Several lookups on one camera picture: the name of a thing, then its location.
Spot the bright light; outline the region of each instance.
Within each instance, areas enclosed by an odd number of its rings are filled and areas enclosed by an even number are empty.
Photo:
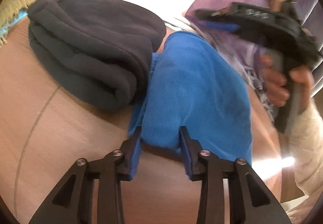
[[[252,168],[262,180],[266,180],[278,174],[283,167],[292,166],[294,162],[294,157],[266,159],[253,162]]]

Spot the black device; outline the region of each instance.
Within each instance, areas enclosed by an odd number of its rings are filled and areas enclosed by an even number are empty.
[[[233,30],[231,33],[241,39],[281,53],[282,71],[287,77],[285,87],[290,92],[290,99],[285,106],[279,108],[275,127],[279,132],[289,134],[295,117],[299,114],[301,102],[301,87],[291,80],[289,71],[301,65],[312,69],[322,54],[317,50],[315,38],[303,31],[292,1],[285,1],[282,9],[284,13],[233,2],[228,8],[221,10],[196,10],[195,15],[208,22],[208,26],[210,22],[217,23],[215,28],[220,26],[225,29],[230,26]]]

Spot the blue fabric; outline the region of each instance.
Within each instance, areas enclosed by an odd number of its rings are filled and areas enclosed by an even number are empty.
[[[240,26],[234,23],[222,23],[222,22],[203,20],[201,21],[201,24],[203,24],[205,27],[209,27],[216,30],[229,31],[229,32],[234,32],[240,29]]]
[[[147,96],[134,107],[129,133],[142,126],[148,144],[177,150],[186,126],[222,159],[251,164],[252,135],[247,87],[240,75],[200,36],[178,31],[153,54]]]
[[[10,28],[12,28],[15,24],[20,22],[22,19],[24,19],[27,16],[27,12],[25,9],[19,10],[18,15],[12,20],[10,23],[6,23],[4,26],[0,26],[0,38],[3,38]]]

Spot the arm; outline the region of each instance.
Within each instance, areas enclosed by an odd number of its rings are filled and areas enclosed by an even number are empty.
[[[277,107],[285,105],[289,92],[283,87],[286,77],[272,69],[269,56],[262,57],[262,75],[270,102]],[[294,172],[298,187],[305,194],[313,194],[323,183],[323,121],[310,91],[313,76],[305,67],[300,66],[290,72],[291,78],[302,84],[301,113],[294,124],[289,138],[290,150],[295,158]]]
[[[310,100],[289,137],[297,186],[311,195],[323,184],[323,120]]]

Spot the black robotic claw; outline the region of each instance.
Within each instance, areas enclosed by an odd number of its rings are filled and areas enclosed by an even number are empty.
[[[99,179],[98,224],[124,224],[120,181],[138,166],[141,128],[103,159],[78,159],[36,211],[29,224],[91,224],[93,180]],[[279,202],[244,159],[219,159],[180,128],[186,173],[202,181],[197,224],[224,224],[223,179],[228,179],[231,224],[290,224]]]

